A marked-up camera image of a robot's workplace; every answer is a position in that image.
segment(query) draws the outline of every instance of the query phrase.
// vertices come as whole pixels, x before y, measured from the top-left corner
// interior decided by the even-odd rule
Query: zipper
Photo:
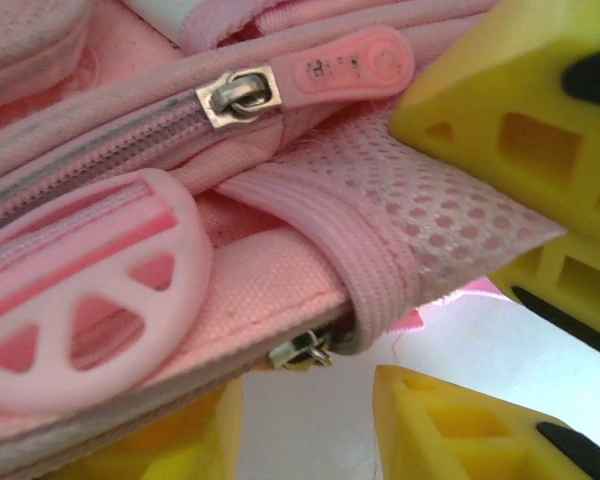
[[[264,127],[283,110],[395,95],[413,71],[405,39],[392,28],[372,27],[225,73],[97,127],[1,178],[0,228],[93,181],[140,168],[175,168],[230,137],[231,127],[256,121]]]

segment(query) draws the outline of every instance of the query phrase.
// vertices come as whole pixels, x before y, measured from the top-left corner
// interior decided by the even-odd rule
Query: pink zipper pull tab
[[[335,42],[271,60],[285,109],[396,95],[415,71],[398,31],[371,27]]]
[[[57,414],[146,378],[190,329],[212,247],[189,192],[140,170],[0,231],[0,409]]]
[[[268,110],[386,98],[413,78],[405,38],[380,26],[319,47],[273,58],[268,65],[229,72],[196,90],[215,129],[250,123]]]

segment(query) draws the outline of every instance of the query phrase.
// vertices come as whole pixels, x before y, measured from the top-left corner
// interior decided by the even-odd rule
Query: yellow plastic piece
[[[236,380],[48,480],[232,480],[242,429]]]
[[[600,242],[600,106],[564,71],[600,52],[600,0],[503,0],[407,90],[401,142]]]
[[[407,370],[376,370],[385,480],[590,480],[535,429],[564,423]]]
[[[523,288],[600,333],[600,245],[568,234],[490,277],[511,299],[520,302],[512,287]]]

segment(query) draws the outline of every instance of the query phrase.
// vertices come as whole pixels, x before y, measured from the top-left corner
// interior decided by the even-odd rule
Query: metal zipper slider
[[[196,95],[216,130],[251,123],[265,111],[282,105],[273,70],[268,65],[225,73],[197,89]]]
[[[267,65],[225,73],[196,90],[217,129],[251,123],[273,108],[386,98],[413,78],[411,47],[395,29],[360,30],[331,43],[272,58]]]
[[[274,369],[305,371],[311,366],[331,366],[327,353],[331,344],[331,328],[309,330],[269,352],[269,364]]]

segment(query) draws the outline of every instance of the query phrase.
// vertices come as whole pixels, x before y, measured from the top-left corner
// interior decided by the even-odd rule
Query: pink backpack
[[[0,478],[418,328],[563,233],[387,133],[493,3],[192,0],[161,34],[114,0],[1,0]]]

